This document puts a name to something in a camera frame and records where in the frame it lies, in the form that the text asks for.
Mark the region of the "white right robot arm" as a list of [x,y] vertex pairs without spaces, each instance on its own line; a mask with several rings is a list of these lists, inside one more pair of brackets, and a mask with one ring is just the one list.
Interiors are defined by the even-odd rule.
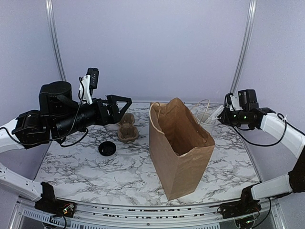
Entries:
[[[284,115],[288,115],[288,122],[301,131],[305,130],[305,107],[289,106],[282,110]],[[253,143],[268,145],[277,140],[262,130],[242,131],[244,137]],[[297,161],[283,144],[279,143],[271,147],[253,146],[244,142],[250,159],[257,171],[261,182],[265,183],[273,178],[288,174]]]

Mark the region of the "brown paper takeout bag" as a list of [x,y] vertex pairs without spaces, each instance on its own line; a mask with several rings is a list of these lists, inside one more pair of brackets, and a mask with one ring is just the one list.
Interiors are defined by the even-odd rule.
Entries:
[[149,153],[168,200],[193,193],[212,156],[215,141],[179,99],[149,109]]

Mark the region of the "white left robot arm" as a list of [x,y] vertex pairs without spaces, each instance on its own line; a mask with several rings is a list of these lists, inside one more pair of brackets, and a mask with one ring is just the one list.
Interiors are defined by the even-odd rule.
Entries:
[[[63,144],[69,135],[77,131],[87,132],[91,125],[118,123],[131,104],[131,98],[109,95],[105,100],[94,99],[92,104],[76,104],[76,110],[62,116],[43,116],[38,110],[25,112],[1,126],[0,151],[8,154],[25,152],[51,142]],[[0,183],[29,200],[41,200],[49,212],[60,209],[52,185],[29,179],[4,164],[0,165]]]

